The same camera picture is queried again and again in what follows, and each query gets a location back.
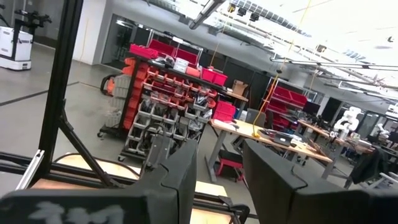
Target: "white mobile robot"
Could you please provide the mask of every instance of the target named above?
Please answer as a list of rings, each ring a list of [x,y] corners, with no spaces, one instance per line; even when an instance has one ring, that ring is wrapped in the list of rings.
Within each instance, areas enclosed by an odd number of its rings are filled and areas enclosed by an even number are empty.
[[[336,122],[330,136],[345,139],[349,131],[354,131],[358,127],[359,121],[356,117],[360,112],[361,109],[354,106],[350,107],[348,111],[344,112],[343,117]]]
[[[29,70],[32,67],[30,52],[35,30],[38,27],[44,27],[45,22],[52,21],[48,15],[41,16],[36,11],[17,10],[15,14],[26,18],[26,21],[15,19],[14,28],[0,27],[0,67],[15,71]],[[29,31],[22,31],[23,27],[28,28]]]

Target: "black jacket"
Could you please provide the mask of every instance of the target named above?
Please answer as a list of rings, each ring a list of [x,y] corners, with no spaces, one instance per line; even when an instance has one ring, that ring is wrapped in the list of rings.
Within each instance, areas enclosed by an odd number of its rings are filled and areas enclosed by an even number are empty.
[[[350,173],[354,184],[377,177],[387,172],[388,156],[382,149],[375,149],[370,154],[363,154]]]

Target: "pillar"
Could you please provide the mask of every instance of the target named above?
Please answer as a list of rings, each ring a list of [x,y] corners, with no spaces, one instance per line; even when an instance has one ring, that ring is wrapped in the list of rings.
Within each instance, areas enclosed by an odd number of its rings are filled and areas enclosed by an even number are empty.
[[[321,103],[320,103],[320,107],[319,107],[319,110],[318,110],[317,115],[320,115],[320,114],[323,113],[323,110],[325,109],[326,105],[328,104],[329,99],[330,99],[330,96],[329,96],[329,95],[325,95],[325,96],[323,97],[323,99],[322,99],[322,101],[321,101]]]
[[[94,64],[100,30],[102,26],[109,26],[102,23],[107,2],[110,0],[84,0],[73,51],[74,60]]]

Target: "caster wheel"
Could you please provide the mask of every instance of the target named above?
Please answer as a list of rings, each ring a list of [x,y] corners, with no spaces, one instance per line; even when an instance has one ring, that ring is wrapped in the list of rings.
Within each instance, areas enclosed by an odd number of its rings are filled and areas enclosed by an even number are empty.
[[[124,159],[125,159],[125,157],[124,157],[124,156],[118,156],[118,161],[119,161],[119,162],[123,162],[123,161],[124,161]]]

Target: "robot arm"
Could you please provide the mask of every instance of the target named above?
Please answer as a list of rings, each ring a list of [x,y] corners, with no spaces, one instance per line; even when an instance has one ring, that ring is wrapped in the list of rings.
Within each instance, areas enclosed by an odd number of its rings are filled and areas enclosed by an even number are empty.
[[[348,111],[344,112],[342,118],[340,118],[333,127],[334,132],[342,130],[344,132],[354,131],[359,124],[356,116],[361,112],[361,109],[356,107],[350,107]]]
[[[380,136],[383,138],[388,138],[390,136],[390,132],[383,128],[383,124],[378,124],[376,127],[380,130]]]

